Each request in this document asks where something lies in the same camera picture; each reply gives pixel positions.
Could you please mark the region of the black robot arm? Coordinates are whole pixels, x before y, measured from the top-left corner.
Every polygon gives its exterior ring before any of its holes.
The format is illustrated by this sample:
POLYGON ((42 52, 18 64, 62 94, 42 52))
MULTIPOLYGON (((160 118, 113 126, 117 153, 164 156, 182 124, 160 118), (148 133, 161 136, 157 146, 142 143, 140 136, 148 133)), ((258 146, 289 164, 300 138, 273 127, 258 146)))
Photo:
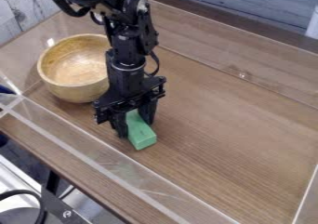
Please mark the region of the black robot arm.
POLYGON ((109 122, 117 134, 129 136, 127 115, 137 111, 154 123, 158 100, 166 95, 168 78, 148 72, 156 59, 160 32, 156 30, 149 0, 53 0, 71 17, 90 16, 105 28, 111 48, 106 52, 110 88, 95 101, 95 119, 109 122))

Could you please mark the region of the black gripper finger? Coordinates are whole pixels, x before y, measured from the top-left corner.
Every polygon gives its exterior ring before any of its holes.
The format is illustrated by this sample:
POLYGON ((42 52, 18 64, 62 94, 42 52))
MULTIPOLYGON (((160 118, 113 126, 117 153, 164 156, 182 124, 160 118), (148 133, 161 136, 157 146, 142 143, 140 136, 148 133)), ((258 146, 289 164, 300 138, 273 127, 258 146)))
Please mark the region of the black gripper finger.
POLYGON ((129 137, 129 125, 125 113, 114 113, 111 115, 111 126, 121 138, 129 137))
POLYGON ((140 115, 149 125, 153 125, 154 123, 157 106, 158 106, 158 100, 149 100, 146 102, 142 102, 138 107, 140 115))

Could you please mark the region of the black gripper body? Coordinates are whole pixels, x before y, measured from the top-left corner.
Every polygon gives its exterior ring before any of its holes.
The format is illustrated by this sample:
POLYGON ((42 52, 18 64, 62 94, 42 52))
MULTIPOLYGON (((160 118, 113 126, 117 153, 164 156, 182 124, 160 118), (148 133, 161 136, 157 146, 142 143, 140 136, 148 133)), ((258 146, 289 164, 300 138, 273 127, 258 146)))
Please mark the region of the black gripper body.
POLYGON ((156 70, 146 71, 148 59, 138 53, 122 58, 110 49, 106 52, 106 68, 109 73, 109 89, 95 100, 95 120, 98 124, 111 123, 114 113, 127 113, 138 110, 142 102, 160 100, 166 95, 165 83, 168 78, 160 76, 161 60, 150 53, 156 62, 156 70))

